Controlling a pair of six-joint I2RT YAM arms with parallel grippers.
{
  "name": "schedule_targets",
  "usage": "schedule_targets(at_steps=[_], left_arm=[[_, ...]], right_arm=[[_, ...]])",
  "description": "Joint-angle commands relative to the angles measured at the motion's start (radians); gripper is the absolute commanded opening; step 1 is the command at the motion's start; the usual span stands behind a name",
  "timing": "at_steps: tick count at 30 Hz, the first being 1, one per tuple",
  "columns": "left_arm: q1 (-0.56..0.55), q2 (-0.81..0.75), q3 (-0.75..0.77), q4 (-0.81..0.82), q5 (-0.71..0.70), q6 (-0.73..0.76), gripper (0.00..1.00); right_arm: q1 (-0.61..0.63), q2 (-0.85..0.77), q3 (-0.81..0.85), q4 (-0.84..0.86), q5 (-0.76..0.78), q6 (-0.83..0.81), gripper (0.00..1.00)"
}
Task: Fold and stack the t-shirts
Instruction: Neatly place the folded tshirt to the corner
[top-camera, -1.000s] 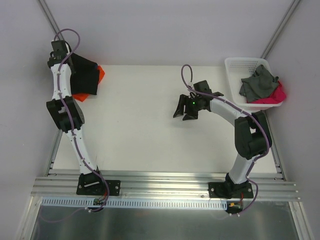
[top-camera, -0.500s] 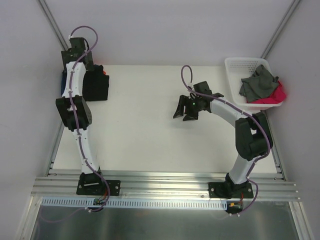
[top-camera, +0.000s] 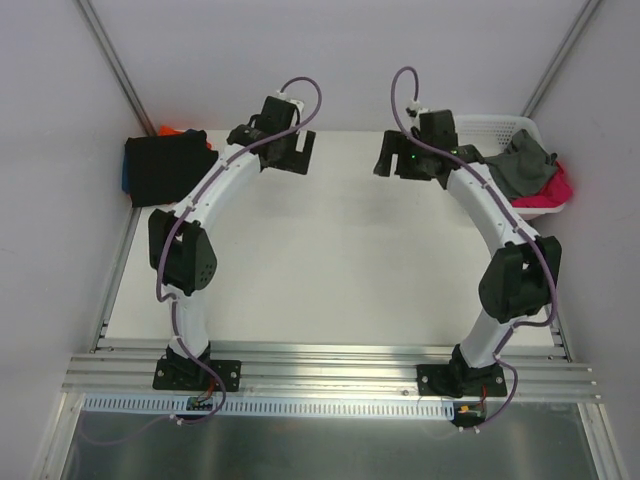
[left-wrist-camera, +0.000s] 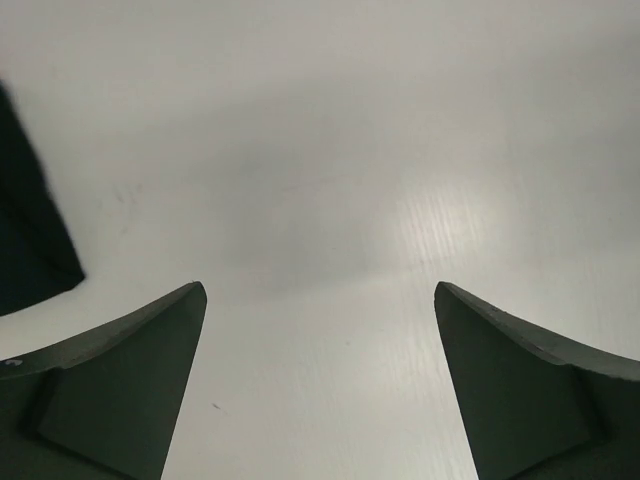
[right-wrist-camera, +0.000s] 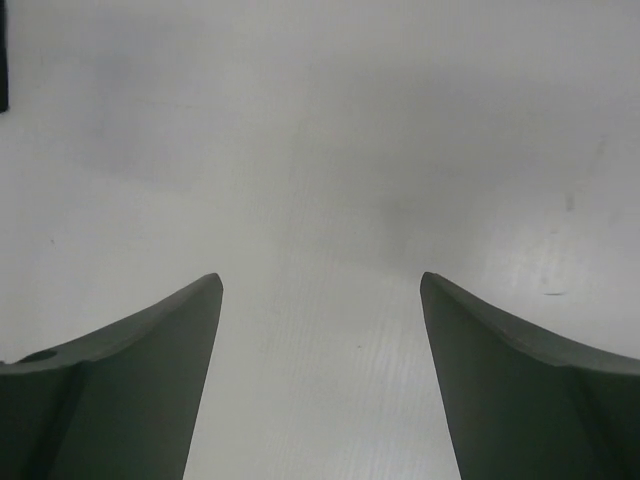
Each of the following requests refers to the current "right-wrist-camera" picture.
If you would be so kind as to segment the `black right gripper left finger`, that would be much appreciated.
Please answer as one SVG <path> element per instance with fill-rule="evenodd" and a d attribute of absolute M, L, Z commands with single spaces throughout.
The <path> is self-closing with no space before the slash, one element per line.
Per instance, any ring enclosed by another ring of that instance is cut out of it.
<path fill-rule="evenodd" d="M 208 274 L 1 367 L 5 479 L 180 479 L 222 305 Z"/>

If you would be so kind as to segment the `black t shirt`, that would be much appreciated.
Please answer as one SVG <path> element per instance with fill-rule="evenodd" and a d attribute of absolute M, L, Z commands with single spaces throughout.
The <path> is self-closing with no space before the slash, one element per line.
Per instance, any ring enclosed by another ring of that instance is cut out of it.
<path fill-rule="evenodd" d="M 9 72 L 7 51 L 7 5 L 0 0 L 0 113 L 9 109 Z"/>

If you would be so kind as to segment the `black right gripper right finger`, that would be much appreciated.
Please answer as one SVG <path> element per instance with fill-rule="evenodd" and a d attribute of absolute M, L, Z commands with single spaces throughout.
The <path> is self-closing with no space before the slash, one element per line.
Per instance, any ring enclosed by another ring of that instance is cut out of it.
<path fill-rule="evenodd" d="M 639 363 L 492 306 L 440 275 L 421 299 L 464 479 L 635 479 Z"/>

